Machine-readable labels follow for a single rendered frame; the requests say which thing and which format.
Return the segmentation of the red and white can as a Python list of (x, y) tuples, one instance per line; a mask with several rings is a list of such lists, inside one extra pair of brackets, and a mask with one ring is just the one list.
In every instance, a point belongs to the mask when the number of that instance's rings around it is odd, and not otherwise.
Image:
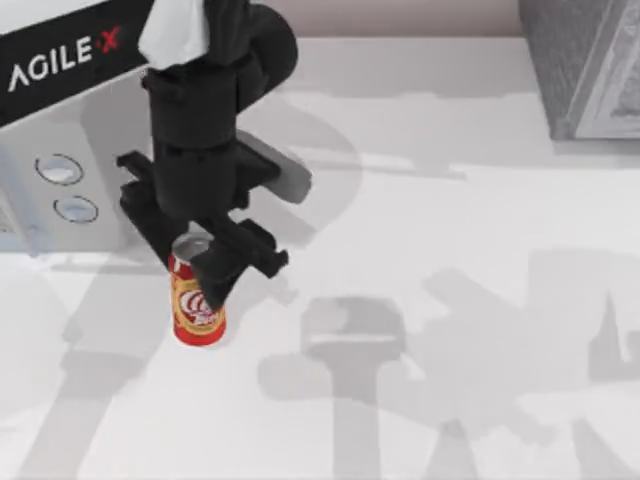
[(190, 346), (217, 343), (227, 327), (225, 308), (212, 309), (208, 305), (191, 263), (205, 251), (210, 239), (209, 234), (186, 232), (174, 241), (169, 256), (173, 332)]

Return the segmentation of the round microwave knob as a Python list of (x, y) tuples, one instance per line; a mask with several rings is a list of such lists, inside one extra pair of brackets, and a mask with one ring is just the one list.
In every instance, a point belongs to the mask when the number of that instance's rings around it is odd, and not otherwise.
[(79, 195), (56, 199), (53, 209), (60, 218), (74, 224), (92, 223), (99, 216), (98, 206)]
[(84, 178), (82, 166), (74, 158), (64, 154), (54, 153), (37, 158), (34, 168), (42, 179), (54, 185), (70, 186)]

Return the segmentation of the pale microwave oven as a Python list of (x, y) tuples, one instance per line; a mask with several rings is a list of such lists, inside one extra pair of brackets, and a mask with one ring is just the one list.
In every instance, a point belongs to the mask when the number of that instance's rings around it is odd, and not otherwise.
[[(130, 151), (149, 153), (151, 136), (141, 69), (0, 129), (0, 253), (115, 251), (135, 238), (119, 205), (129, 175), (116, 165)], [(77, 184), (59, 186), (35, 171), (37, 158), (74, 158), (84, 170)], [(99, 209), (88, 224), (60, 218), (53, 202), (83, 196)]]

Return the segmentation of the grey cabinet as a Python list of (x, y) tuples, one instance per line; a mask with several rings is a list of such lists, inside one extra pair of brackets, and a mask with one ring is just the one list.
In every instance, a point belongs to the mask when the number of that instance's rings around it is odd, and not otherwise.
[(518, 0), (554, 140), (640, 140), (640, 0)]

